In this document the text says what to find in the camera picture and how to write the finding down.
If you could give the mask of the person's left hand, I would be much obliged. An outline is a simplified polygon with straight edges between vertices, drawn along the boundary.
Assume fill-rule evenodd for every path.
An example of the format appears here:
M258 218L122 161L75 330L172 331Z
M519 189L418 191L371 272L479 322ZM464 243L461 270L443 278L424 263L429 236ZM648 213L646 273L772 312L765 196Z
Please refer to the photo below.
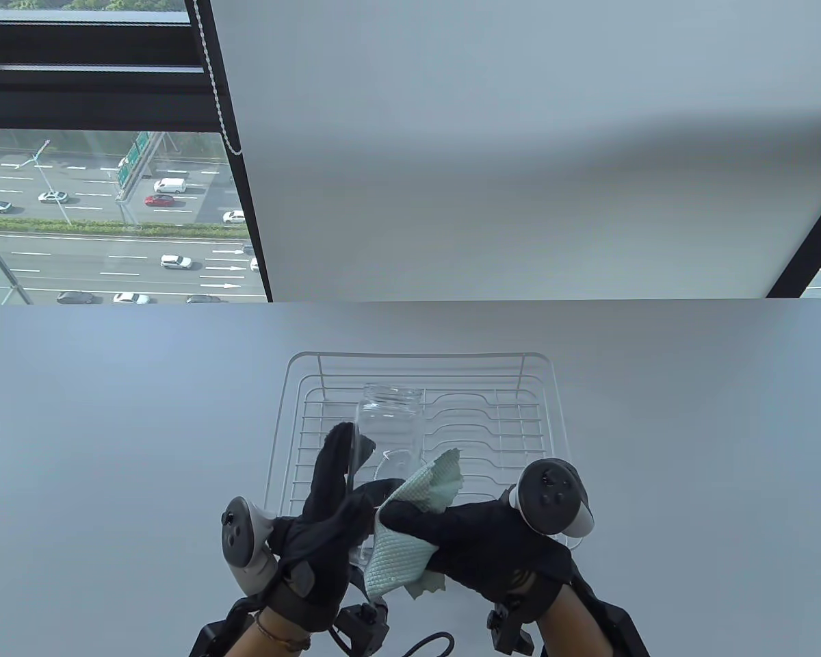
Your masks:
M333 426L301 514L277 519L268 541L277 575L255 623L288 649L304 650L313 633L333 624L353 576L351 553L372 534L377 507L400 485L379 480L348 488L357 436L351 422Z

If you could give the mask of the person's right hand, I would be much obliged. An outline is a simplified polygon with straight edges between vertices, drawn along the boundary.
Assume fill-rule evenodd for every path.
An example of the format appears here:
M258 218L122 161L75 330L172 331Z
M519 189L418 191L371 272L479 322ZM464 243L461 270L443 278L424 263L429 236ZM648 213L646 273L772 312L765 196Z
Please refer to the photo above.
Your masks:
M572 582L570 550L534 532L517 510L502 502L463 504L435 513L411 502L392 501L380 508L379 519L386 529L435 546L426 571L450 578L496 604L538 597L532 621Z

